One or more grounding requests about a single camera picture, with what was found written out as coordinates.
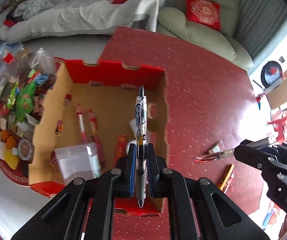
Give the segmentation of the red lighter tube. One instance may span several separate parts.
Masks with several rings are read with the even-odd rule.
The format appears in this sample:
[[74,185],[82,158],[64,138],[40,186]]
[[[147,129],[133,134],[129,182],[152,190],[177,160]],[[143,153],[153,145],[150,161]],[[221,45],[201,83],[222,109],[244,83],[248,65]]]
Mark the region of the red lighter tube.
[[115,148],[115,157],[114,157],[114,165],[117,164],[117,161],[126,156],[126,147],[128,143],[128,138],[126,135],[120,134],[117,137],[117,144]]

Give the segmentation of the small white pill bottle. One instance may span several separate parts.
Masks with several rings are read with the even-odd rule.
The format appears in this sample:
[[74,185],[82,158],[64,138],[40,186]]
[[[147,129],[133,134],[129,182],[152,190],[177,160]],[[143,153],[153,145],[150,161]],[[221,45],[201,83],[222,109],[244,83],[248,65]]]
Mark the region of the small white pill bottle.
[[131,120],[129,122],[129,125],[131,127],[131,130],[133,132],[133,135],[136,136],[136,123],[135,123],[135,119]]

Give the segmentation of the black clear gel pen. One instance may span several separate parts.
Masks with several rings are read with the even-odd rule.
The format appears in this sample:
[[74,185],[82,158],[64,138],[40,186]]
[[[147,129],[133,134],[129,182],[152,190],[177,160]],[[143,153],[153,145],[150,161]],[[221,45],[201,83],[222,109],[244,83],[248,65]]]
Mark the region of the black clear gel pen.
[[136,198],[139,208],[143,208],[146,198],[147,181],[147,96],[144,86],[139,87],[139,95],[135,104],[135,132],[136,132]]

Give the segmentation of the red transparent pen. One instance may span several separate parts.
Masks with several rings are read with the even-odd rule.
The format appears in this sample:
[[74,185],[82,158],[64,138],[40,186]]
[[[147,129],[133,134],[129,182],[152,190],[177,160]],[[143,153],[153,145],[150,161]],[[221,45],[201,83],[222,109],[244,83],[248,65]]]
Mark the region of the red transparent pen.
[[198,156],[195,158],[195,164],[206,163],[210,161],[216,161],[221,159],[230,158],[234,155],[234,148],[231,150],[226,150],[222,152],[216,152],[211,154],[206,154],[203,156]]

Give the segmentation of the yellow utility blade case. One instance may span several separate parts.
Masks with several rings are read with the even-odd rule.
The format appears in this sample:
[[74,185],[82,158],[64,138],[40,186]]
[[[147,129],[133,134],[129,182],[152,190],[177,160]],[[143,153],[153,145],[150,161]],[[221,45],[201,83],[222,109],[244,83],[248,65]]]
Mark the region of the yellow utility blade case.
[[229,186],[231,185],[231,182],[234,178],[234,168],[235,168],[235,164],[230,164],[227,172],[226,172],[226,175],[224,176],[224,179],[222,180],[222,183],[218,186],[218,188],[226,193],[227,190],[229,189]]

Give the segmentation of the red plastic stool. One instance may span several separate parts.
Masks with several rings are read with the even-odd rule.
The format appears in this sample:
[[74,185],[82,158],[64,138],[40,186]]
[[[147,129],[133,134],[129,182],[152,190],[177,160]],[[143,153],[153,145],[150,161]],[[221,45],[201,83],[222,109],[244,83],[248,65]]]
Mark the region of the red plastic stool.
[[287,141],[287,107],[271,110],[271,121],[268,122],[268,135],[276,138],[276,143],[281,145]]

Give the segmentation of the red cardboard fruit box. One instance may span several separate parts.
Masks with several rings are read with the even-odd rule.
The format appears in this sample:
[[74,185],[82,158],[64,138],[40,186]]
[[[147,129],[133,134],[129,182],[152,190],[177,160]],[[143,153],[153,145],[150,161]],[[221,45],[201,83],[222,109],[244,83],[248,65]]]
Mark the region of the red cardboard fruit box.
[[34,156],[28,167],[30,188],[46,197],[58,194],[67,184],[58,164],[56,148],[82,143],[77,107],[83,111],[87,137],[92,135],[89,113],[97,120],[98,138],[105,158],[105,170],[116,164],[118,137],[135,138],[130,127],[135,117],[135,99],[139,87],[145,88],[148,101],[148,133],[157,156],[169,159],[166,139],[168,105],[166,72],[159,67],[143,65],[126,67],[120,62],[56,58],[56,81],[43,102],[43,115],[33,134]]

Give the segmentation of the blue dustpan with broom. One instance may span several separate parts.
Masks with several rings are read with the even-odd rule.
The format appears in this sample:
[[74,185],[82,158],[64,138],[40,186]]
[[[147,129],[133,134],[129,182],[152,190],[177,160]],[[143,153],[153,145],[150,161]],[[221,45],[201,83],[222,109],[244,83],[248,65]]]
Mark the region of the blue dustpan with broom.
[[262,91],[262,93],[256,96],[256,102],[258,103],[259,109],[261,109],[261,103],[260,103],[261,99],[264,96],[266,96],[268,93],[270,93],[272,90],[274,90],[276,87],[278,87],[286,79],[287,79],[287,74],[282,73],[280,78],[278,78],[272,85],[270,85],[268,88],[265,88]]

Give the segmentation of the red round rug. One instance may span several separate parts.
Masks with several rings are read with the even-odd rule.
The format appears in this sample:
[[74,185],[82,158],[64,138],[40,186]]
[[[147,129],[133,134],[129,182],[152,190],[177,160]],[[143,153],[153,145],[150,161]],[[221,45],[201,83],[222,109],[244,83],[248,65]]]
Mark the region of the red round rug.
[[[58,70],[60,68],[61,64],[64,63],[64,59],[61,59],[59,57],[55,57],[54,60],[56,63],[56,70]],[[37,128],[37,130],[38,130],[37,135],[41,136],[41,134],[39,134],[39,133],[41,133],[41,129],[44,129],[44,132],[45,132],[45,128],[46,128],[45,127],[45,125],[46,125],[45,121],[49,121],[48,126],[50,129],[54,128],[55,130],[58,130],[58,128],[59,128],[59,132],[56,131],[54,133],[54,135],[51,137],[52,138],[51,140],[56,141],[56,136],[58,134],[60,134],[63,130],[63,119],[62,119],[63,116],[58,117],[58,116],[60,116],[60,115],[58,115],[56,117],[56,120],[55,120],[55,114],[59,114],[60,111],[62,114],[64,107],[60,107],[61,109],[59,109],[59,110],[52,110],[52,109],[50,109],[50,106],[48,106],[48,107],[49,107],[49,109],[48,110],[45,109],[44,117],[42,117],[41,122],[43,124],[39,125],[40,129]],[[46,111],[48,111],[48,114],[50,114],[50,111],[52,111],[53,112],[52,117],[46,116],[46,114],[47,114]],[[1,118],[5,117],[5,115],[4,115],[5,112],[6,112],[6,109],[4,108],[4,104],[0,104],[0,120],[1,120]],[[0,141],[1,157],[5,157],[7,150],[8,149],[5,148],[5,143],[3,144],[3,141]],[[58,177],[59,179],[57,179],[58,181],[54,181],[52,183],[53,185],[55,185],[54,187],[61,187],[59,185],[64,184],[64,183],[63,183],[62,176],[60,175],[60,172],[58,170],[58,167],[54,168],[57,165],[57,160],[56,160],[56,157],[53,153],[54,153],[54,150],[50,150],[50,164],[47,167],[50,169],[50,171],[53,171],[53,172],[56,171],[58,173],[58,176],[59,176]],[[5,160],[0,158],[0,168],[3,172],[3,174],[5,174],[5,176],[8,179],[10,179],[12,182],[14,182],[18,185],[21,185],[21,186],[28,186],[29,187],[29,186],[33,185],[33,184],[29,183],[29,179],[28,179],[28,173],[29,173],[28,165],[31,161],[23,161],[20,159],[20,157],[18,157],[18,158],[19,158],[19,160],[15,161],[15,164],[17,164],[17,166],[16,166],[16,169],[14,169],[14,170],[6,163]],[[35,186],[37,186],[37,184],[39,186],[41,186],[42,183],[43,183],[43,186],[50,185],[50,181],[51,180],[39,181],[35,184]]]

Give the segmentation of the pile of snacks and bags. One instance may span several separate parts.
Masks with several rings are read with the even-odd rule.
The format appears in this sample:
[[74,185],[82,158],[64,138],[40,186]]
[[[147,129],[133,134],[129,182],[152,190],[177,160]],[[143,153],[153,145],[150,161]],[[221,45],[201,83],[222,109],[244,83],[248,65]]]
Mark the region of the pile of snacks and bags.
[[44,48],[0,51],[0,160],[13,171],[33,159],[33,133],[55,81],[56,63]]

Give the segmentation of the red embroidered cushion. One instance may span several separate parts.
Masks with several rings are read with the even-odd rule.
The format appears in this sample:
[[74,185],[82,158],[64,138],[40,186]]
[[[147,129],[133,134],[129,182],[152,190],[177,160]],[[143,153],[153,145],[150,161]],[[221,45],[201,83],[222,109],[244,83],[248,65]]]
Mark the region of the red embroidered cushion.
[[185,15],[188,21],[221,31],[221,6],[218,3],[209,0],[185,0],[185,4]]

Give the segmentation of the grey covered sofa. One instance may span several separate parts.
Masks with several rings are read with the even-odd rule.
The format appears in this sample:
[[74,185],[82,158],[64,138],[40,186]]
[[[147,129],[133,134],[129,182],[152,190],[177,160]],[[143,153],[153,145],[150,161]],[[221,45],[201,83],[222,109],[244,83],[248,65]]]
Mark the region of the grey covered sofa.
[[21,0],[0,27],[8,44],[47,36],[110,35],[117,27],[156,31],[165,0]]

